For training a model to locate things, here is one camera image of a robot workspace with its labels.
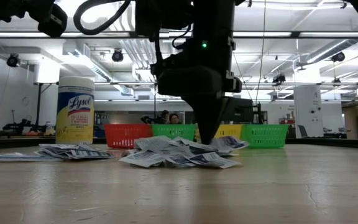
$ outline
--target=plastic basket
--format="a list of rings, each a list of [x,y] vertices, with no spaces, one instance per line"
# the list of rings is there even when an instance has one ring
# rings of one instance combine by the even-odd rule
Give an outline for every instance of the plastic basket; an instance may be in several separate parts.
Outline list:
[[[104,130],[111,148],[133,149],[136,139],[153,136],[148,124],[106,124]]]
[[[241,137],[241,124],[221,124],[216,131],[215,137],[220,138],[224,136],[235,136],[240,139]]]
[[[196,126],[193,124],[153,124],[154,136],[166,136],[174,139],[182,137],[187,140],[194,140]]]
[[[241,140],[249,143],[249,148],[275,149],[284,147],[288,125],[286,124],[246,124],[241,131]]]

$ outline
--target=desk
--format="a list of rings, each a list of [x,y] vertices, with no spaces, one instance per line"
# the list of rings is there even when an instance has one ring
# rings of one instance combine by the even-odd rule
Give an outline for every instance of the desk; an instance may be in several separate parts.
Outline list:
[[[358,223],[358,149],[239,154],[244,166],[226,170],[0,162],[0,223]]]

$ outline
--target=ceiling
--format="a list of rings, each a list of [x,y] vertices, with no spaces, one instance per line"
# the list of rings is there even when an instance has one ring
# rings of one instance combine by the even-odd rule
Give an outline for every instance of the ceiling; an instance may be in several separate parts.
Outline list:
[[[76,5],[83,0],[59,0],[57,3],[66,10],[68,15],[72,15]],[[87,27],[96,27],[103,23],[110,12],[116,10],[120,3],[107,4],[93,12],[85,15],[85,20],[93,22]],[[358,14],[349,4],[347,8],[340,9],[342,1],[338,0],[267,0],[267,7],[264,8],[263,0],[253,0],[252,7],[247,7],[247,2],[236,7],[235,31],[263,31],[264,19],[265,30],[269,31],[358,31]],[[131,2],[130,8],[124,13],[119,21],[116,21],[109,31],[129,31],[134,30],[135,3]],[[34,32],[37,31],[37,23],[25,17],[23,19],[14,18],[11,23],[0,22],[0,32]],[[68,21],[69,31],[77,31],[73,25],[72,18]],[[247,82],[272,81],[272,77],[278,73],[284,73],[287,81],[293,80],[292,63],[287,60],[299,62],[298,55],[304,56],[311,54],[327,44],[335,41],[334,39],[235,39],[237,48],[232,58],[232,71],[238,77],[244,77]],[[64,39],[0,39],[0,46],[4,47],[39,47],[53,55],[54,60],[62,64],[63,75],[83,75],[92,77],[94,73],[87,67],[76,62],[67,52],[64,51]],[[76,39],[77,48],[82,48],[86,44],[91,49],[91,59],[100,67],[110,73],[117,80],[125,82],[136,81],[132,71],[137,68],[137,64],[132,61],[127,54],[127,47],[122,45],[119,39]],[[139,59],[143,58],[144,63],[149,63],[153,58],[148,57],[143,43],[134,42],[133,49],[138,49],[141,54],[137,54]],[[164,57],[175,53],[169,40],[161,40],[162,53]],[[124,49],[124,60],[113,62],[111,60],[114,49]],[[346,59],[342,63],[337,63],[333,69],[331,61],[322,61],[314,64],[320,70],[322,81],[331,82],[334,76],[350,74],[358,71],[358,43],[343,50]],[[270,73],[279,65],[279,71]],[[358,74],[348,78],[346,82],[358,82]]]

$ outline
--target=yellow container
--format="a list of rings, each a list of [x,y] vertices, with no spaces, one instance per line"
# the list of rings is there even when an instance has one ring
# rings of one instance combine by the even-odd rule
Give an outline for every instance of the yellow container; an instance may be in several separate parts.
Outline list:
[[[224,136],[235,136],[240,139],[241,137],[242,124],[221,124],[216,131],[215,137],[220,138]],[[197,142],[201,142],[200,131],[196,129],[195,138]]]

